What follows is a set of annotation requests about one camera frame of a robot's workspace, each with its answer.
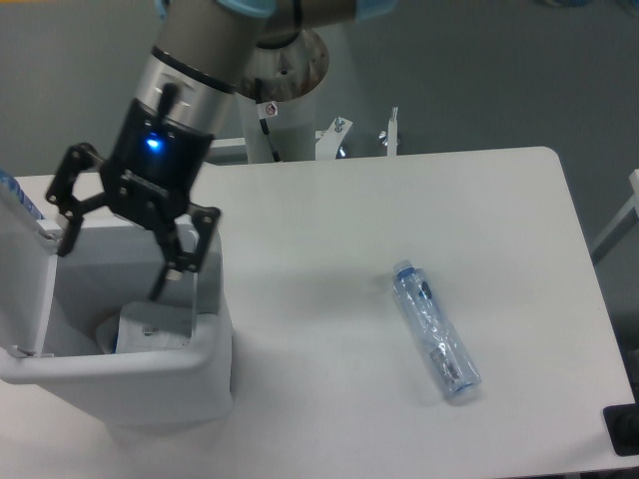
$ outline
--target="clear plastic bottle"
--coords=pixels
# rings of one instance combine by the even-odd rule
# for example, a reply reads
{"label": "clear plastic bottle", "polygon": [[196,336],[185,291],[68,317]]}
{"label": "clear plastic bottle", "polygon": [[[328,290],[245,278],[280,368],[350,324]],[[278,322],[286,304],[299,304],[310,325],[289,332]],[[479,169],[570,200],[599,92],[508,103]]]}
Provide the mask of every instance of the clear plastic bottle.
{"label": "clear plastic bottle", "polygon": [[6,185],[9,188],[9,191],[16,196],[18,201],[24,208],[27,209],[27,211],[33,218],[35,218],[36,220],[44,220],[44,216],[40,213],[36,206],[31,203],[31,200],[29,200],[29,198],[24,194],[15,178],[13,178],[8,173],[0,170],[0,184]]}
{"label": "clear plastic bottle", "polygon": [[395,268],[395,294],[426,362],[431,362],[446,397],[451,398],[481,382],[479,372],[454,326],[439,307],[423,269],[410,261]]}

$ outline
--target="gray floor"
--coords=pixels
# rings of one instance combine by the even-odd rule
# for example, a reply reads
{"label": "gray floor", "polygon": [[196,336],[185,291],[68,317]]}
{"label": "gray floor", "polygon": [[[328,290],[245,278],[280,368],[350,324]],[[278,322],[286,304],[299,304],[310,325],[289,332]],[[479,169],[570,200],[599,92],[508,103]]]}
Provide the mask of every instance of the gray floor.
{"label": "gray floor", "polygon": [[[151,0],[0,6],[0,168],[52,173],[79,141],[108,154],[159,25]],[[399,105],[405,154],[554,149],[589,243],[630,196],[639,18],[615,1],[399,0],[391,16],[320,33],[331,69],[318,127],[353,120],[354,156],[380,154]],[[233,111],[222,136],[240,134]],[[638,348],[639,231],[597,272],[620,342]]]}

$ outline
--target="white box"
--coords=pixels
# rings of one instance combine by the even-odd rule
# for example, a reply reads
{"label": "white box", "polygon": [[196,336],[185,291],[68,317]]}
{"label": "white box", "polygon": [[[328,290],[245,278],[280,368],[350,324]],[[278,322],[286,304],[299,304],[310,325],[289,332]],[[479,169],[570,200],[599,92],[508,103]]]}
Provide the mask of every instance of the white box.
{"label": "white box", "polygon": [[[180,232],[196,242],[190,226]],[[33,220],[0,185],[0,378],[37,384],[109,424],[226,415],[233,404],[232,326],[219,237],[203,269],[168,281],[160,298],[192,309],[190,343],[103,354],[97,325],[147,296],[162,266],[160,250],[150,232],[116,218],[86,219],[66,257],[55,255],[51,236],[59,233],[55,223]]]}

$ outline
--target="white table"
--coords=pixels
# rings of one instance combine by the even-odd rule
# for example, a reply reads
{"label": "white table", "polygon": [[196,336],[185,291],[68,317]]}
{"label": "white table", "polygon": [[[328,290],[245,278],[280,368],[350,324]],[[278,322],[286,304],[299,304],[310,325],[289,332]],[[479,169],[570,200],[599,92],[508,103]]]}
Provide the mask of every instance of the white table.
{"label": "white table", "polygon": [[[40,198],[44,177],[21,179]],[[96,179],[80,191],[95,188]],[[225,421],[109,429],[0,383],[0,475],[488,478],[630,467],[601,410],[632,402],[558,159],[547,149],[205,167],[235,326]],[[390,290],[411,258],[483,375],[445,402]]]}

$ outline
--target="blue led light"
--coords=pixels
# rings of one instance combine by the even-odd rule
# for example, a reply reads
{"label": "blue led light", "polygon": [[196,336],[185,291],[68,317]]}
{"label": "blue led light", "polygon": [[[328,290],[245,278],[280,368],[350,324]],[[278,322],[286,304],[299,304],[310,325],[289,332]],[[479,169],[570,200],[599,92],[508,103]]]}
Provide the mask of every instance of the blue led light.
{"label": "blue led light", "polygon": [[155,135],[152,135],[151,138],[147,138],[147,146],[152,153],[160,153],[163,143],[155,137]]}

